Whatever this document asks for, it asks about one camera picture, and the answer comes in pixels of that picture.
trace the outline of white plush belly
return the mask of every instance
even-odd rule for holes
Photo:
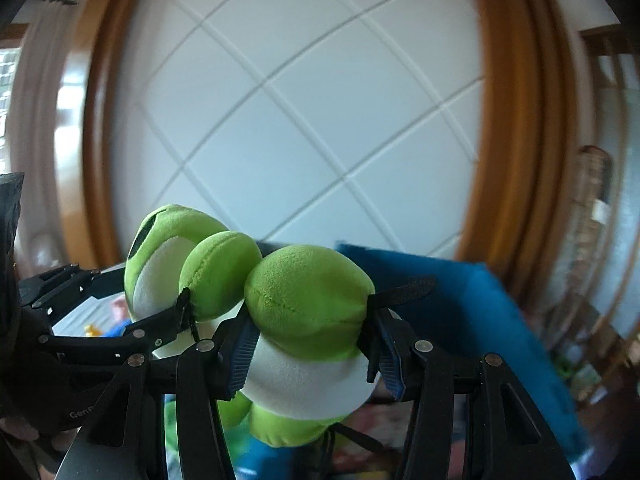
[[[323,420],[348,415],[372,393],[363,354],[347,361],[312,362],[286,355],[260,336],[242,389],[276,415]]]

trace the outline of white paneled wall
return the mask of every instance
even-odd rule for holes
[[[255,238],[451,258],[480,58],[474,0],[140,0],[112,144],[123,253],[181,203]]]

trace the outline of green plush toy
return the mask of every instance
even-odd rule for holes
[[[260,329],[244,388],[231,401],[218,402],[226,430],[248,417],[251,434],[269,446],[301,446],[372,393],[368,361],[356,341],[374,287],[341,254],[288,246],[262,259],[248,236],[201,212],[169,205],[143,221],[127,259],[133,319],[170,307],[185,287],[199,331],[205,323],[215,330],[243,299]],[[175,354],[191,344],[191,335],[183,333],[167,347]]]

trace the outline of window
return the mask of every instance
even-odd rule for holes
[[[0,174],[7,169],[6,139],[4,125],[9,111],[11,86],[14,83],[15,67],[18,63],[19,48],[0,48]]]

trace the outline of finger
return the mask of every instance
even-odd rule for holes
[[[62,431],[55,435],[51,439],[51,446],[56,451],[66,451],[71,447],[71,443],[74,441],[78,430]]]
[[[18,440],[31,442],[37,440],[40,434],[31,424],[23,418],[17,416],[6,416],[0,418],[0,430],[14,436]]]

